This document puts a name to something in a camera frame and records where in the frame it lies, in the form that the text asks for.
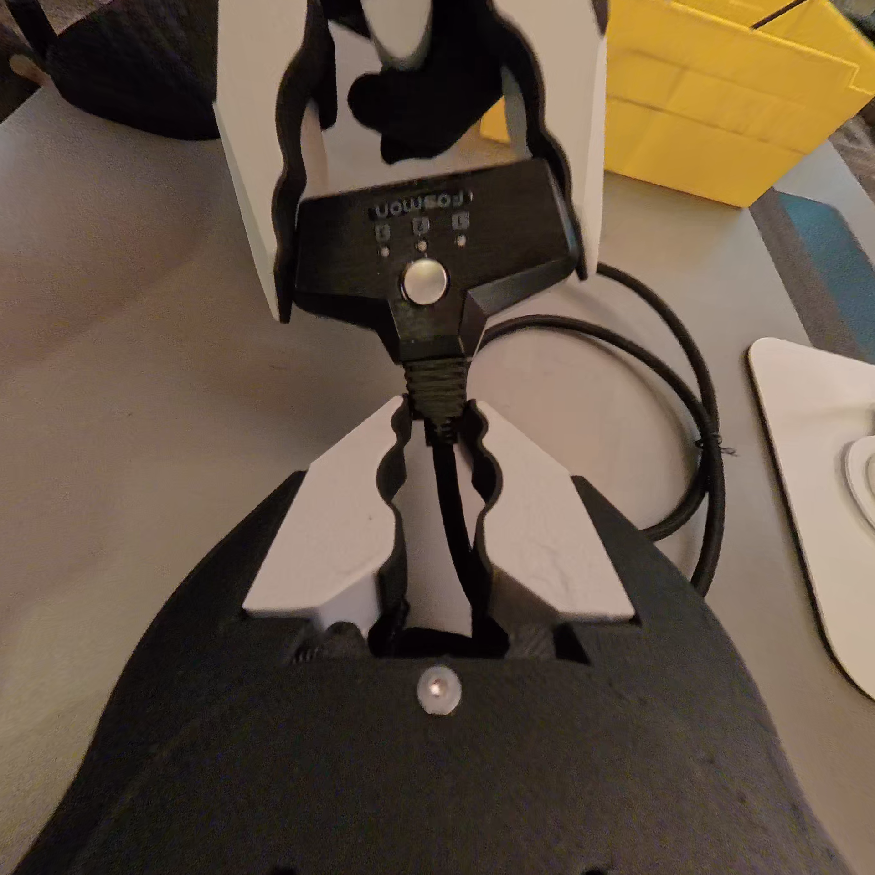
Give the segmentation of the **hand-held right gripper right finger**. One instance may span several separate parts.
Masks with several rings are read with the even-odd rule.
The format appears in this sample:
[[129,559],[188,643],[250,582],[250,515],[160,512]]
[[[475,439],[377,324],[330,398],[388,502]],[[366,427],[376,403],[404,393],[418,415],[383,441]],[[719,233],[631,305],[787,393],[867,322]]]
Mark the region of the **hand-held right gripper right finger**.
[[467,412],[484,501],[475,555],[501,625],[627,622],[635,609],[571,473],[486,402]]

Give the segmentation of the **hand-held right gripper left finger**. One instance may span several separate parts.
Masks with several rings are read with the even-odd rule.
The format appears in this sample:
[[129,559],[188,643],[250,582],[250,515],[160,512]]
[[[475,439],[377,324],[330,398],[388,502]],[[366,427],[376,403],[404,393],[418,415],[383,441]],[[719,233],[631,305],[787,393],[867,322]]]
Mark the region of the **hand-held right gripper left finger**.
[[411,416],[394,396],[304,473],[242,608],[371,629],[399,607],[407,586],[401,514]]

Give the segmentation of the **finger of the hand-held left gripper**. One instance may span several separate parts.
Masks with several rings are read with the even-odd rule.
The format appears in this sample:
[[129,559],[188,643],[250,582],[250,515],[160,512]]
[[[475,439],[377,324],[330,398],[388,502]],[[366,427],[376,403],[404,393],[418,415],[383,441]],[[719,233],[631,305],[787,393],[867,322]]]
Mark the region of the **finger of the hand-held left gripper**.
[[299,203],[326,183],[334,40],[321,2],[220,1],[214,116],[272,316],[293,307]]
[[581,233],[582,279],[602,235],[607,113],[607,1],[514,1],[506,17],[525,38],[543,88],[545,132],[561,150],[564,191]]

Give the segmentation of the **yellow plastic bin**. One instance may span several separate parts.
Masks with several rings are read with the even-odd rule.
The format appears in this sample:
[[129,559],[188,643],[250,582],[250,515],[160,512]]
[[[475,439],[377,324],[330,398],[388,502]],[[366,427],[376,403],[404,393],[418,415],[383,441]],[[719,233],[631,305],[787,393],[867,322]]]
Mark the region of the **yellow plastic bin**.
[[[552,163],[534,56],[488,2],[504,140]],[[831,2],[609,3],[605,170],[747,207],[873,98],[873,45]]]

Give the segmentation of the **black hdmi switch with cable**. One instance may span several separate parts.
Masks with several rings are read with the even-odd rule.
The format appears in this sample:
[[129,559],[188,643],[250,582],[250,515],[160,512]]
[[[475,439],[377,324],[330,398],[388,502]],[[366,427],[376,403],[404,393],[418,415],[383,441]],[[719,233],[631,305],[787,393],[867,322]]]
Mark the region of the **black hdmi switch with cable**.
[[[655,311],[684,351],[697,396],[664,361],[596,324],[534,315],[487,328],[493,315],[567,278],[581,255],[571,208],[542,159],[305,199],[296,231],[293,306],[372,330],[403,369],[413,413],[432,447],[444,535],[472,608],[475,637],[489,629],[489,584],[475,566],[454,448],[469,363],[481,345],[524,330],[602,341],[661,377],[687,407],[699,437],[719,433],[714,384],[691,334],[654,291],[618,268],[600,263],[596,272]],[[705,533],[690,581],[701,597],[715,576],[726,522],[719,452],[699,452],[683,497],[642,532],[649,541],[662,541],[704,501]]]

